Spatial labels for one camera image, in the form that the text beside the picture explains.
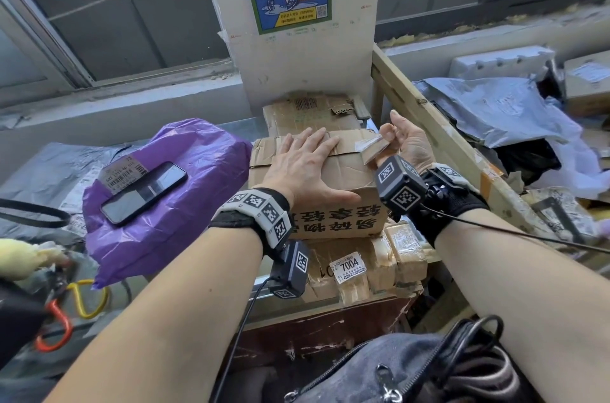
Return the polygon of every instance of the black smartphone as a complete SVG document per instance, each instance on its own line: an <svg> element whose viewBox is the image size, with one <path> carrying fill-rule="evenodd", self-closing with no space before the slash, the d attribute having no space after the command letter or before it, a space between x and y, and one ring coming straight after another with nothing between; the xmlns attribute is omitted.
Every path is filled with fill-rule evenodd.
<svg viewBox="0 0 610 403"><path fill-rule="evenodd" d="M164 162L102 204L109 222L123 226L152 207L161 197L187 179L187 172Z"/></svg>

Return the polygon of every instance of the yellow handle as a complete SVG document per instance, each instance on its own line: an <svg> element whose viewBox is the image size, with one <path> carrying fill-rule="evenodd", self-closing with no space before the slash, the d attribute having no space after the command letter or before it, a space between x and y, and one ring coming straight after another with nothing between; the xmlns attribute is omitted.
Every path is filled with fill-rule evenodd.
<svg viewBox="0 0 610 403"><path fill-rule="evenodd" d="M109 289L108 287L102 289L102 300L100 301L98 307L93 312L87 313L87 311L85 310L85 305L82 302L82 296L80 295L79 289L79 286L83 286L85 284L93 284L93 280L80 279L76 282L68 284L66 289L72 291L72 293L74 294L74 303L76 304L76 309L80 317L83 319L93 319L98 314L100 314L102 310L106 307L106 304L108 303Z"/></svg>

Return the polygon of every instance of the label with number 7004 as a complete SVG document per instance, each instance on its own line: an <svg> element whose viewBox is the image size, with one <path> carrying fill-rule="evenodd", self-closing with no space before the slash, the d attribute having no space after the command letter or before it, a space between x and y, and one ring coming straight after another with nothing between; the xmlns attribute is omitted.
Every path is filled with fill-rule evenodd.
<svg viewBox="0 0 610 403"><path fill-rule="evenodd" d="M367 271L362 257L357 252L350 253L339 260L331 262L331 269L338 284L342 284L348 279Z"/></svg>

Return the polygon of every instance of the person's left hand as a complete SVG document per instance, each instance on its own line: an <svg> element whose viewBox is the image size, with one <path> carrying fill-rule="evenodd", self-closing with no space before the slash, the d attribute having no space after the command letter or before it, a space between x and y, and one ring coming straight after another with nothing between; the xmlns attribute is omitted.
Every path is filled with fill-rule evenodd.
<svg viewBox="0 0 610 403"><path fill-rule="evenodd" d="M279 191L291 208L360 202L361 198L355 192L331 189L322 181L322 164L339 143L338 137L322 141L325 134L325 128L314 134L308 128L298 136L287 135L273 158L265 179L255 187Z"/></svg>

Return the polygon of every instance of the black loop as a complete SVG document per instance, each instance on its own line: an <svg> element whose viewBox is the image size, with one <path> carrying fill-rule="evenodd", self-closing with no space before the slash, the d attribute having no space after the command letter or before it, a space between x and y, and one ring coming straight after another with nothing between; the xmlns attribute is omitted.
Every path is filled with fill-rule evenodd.
<svg viewBox="0 0 610 403"><path fill-rule="evenodd" d="M63 210L44 205L30 204L28 202L20 202L18 200L0 199L0 208L19 210L22 212L37 213L40 215L49 215L57 217L56 221L49 220L34 220L26 217L19 217L8 213L0 212L0 218L21 225L33 226L36 228L63 228L70 223L70 214Z"/></svg>

